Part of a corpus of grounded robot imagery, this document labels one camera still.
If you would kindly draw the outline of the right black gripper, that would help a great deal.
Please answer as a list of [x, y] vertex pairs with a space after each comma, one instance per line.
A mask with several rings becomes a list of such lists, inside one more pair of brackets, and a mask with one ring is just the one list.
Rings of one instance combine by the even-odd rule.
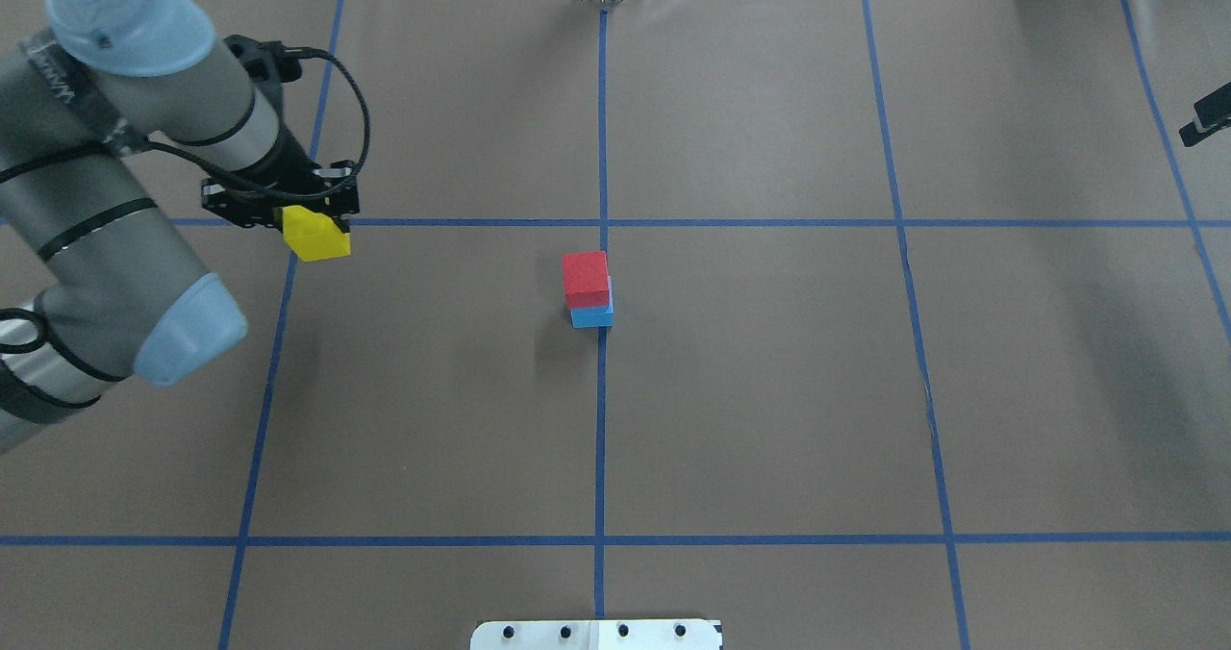
[[1192, 121], [1179, 129], [1183, 146], [1197, 146], [1205, 138], [1229, 128], [1230, 95], [1231, 82], [1226, 82], [1203, 98], [1197, 98]]

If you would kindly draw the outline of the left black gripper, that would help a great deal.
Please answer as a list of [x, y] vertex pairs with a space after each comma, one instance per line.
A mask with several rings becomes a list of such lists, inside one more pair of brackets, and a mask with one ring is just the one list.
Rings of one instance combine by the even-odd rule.
[[283, 213], [299, 207], [320, 215], [339, 231], [351, 231], [350, 220], [361, 211], [358, 161], [335, 161], [323, 167], [309, 161], [286, 181], [263, 186], [238, 174], [207, 176], [199, 186], [199, 203], [215, 217], [243, 229], [283, 230]]

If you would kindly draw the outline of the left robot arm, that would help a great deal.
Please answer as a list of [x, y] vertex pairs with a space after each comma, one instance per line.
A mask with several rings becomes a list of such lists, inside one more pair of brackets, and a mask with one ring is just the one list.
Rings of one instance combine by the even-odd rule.
[[126, 166], [162, 151], [204, 172], [201, 204], [273, 228], [303, 261], [350, 251], [372, 142], [323, 166], [286, 123], [283, 86], [336, 55], [220, 37], [193, 0], [46, 0], [44, 31], [2, 59], [2, 220], [53, 286], [2, 309], [2, 449], [138, 377], [175, 387], [249, 324]]

